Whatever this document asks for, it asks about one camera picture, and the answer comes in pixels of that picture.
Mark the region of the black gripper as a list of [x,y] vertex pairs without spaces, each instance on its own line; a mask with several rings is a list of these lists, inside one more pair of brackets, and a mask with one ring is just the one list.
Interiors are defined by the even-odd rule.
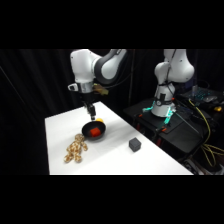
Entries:
[[91,93],[84,93],[82,95],[82,98],[83,98],[84,105],[87,107],[87,110],[90,113],[91,120],[92,119],[95,120],[96,119],[96,114],[94,113],[95,112],[95,106],[93,105],[94,100],[95,100],[94,93],[93,92],[91,92]]

